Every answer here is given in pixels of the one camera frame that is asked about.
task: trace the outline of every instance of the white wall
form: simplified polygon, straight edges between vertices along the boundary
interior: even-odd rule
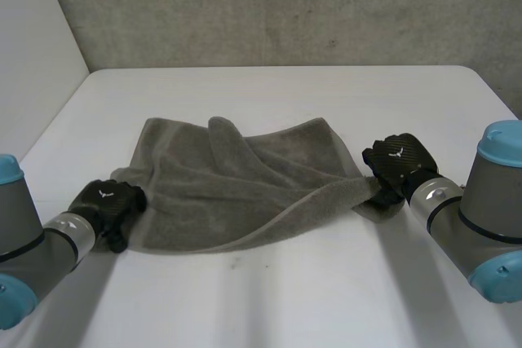
[[[87,75],[57,0],[0,0],[0,152],[21,159]]]

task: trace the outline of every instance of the gray wall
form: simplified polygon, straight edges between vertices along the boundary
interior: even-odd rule
[[[461,64],[522,115],[522,0],[59,1],[91,71]]]

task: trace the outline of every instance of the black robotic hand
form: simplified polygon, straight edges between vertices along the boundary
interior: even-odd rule
[[[84,217],[97,238],[105,238],[112,252],[121,253],[128,245],[122,224],[146,208],[147,198],[140,187],[98,179],[83,188],[69,206],[69,212]]]
[[[394,205],[411,197],[409,189],[418,181],[440,177],[437,164],[427,149],[412,134],[376,140],[362,152],[382,190],[372,199],[380,205]]]

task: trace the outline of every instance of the white logo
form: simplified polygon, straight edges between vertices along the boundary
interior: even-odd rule
[[[103,193],[102,191],[98,191],[98,193],[100,194],[102,199],[104,199],[105,197],[114,196],[114,193]]]
[[[404,148],[401,147],[400,148],[400,151],[397,153],[397,154],[388,154],[389,156],[397,156],[397,157],[402,157],[402,152],[404,151]]]

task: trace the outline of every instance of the towel fold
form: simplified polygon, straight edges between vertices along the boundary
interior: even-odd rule
[[[380,189],[377,180],[361,175],[322,118],[247,138],[222,117],[212,117],[208,128],[152,118],[130,166],[111,178],[147,194],[148,209],[129,240],[130,249],[147,253],[248,249],[320,227],[350,209],[382,221],[402,206],[367,202]]]

